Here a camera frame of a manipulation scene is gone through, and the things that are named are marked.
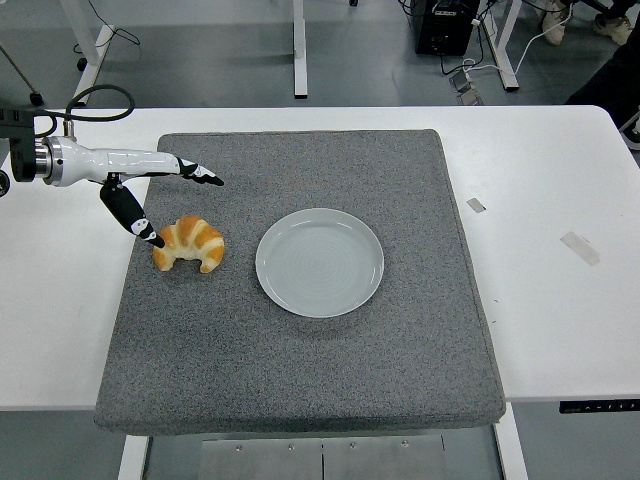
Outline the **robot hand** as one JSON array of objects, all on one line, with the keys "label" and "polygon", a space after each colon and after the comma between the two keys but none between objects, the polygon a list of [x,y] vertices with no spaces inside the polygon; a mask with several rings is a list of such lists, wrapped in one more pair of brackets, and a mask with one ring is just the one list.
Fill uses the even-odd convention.
[{"label": "robot hand", "polygon": [[101,185],[100,199],[119,224],[133,235],[162,248],[140,203],[124,185],[130,178],[179,175],[199,184],[224,182],[204,166],[165,152],[89,149],[65,137],[50,141],[52,167],[49,184],[67,187],[80,180]]}]

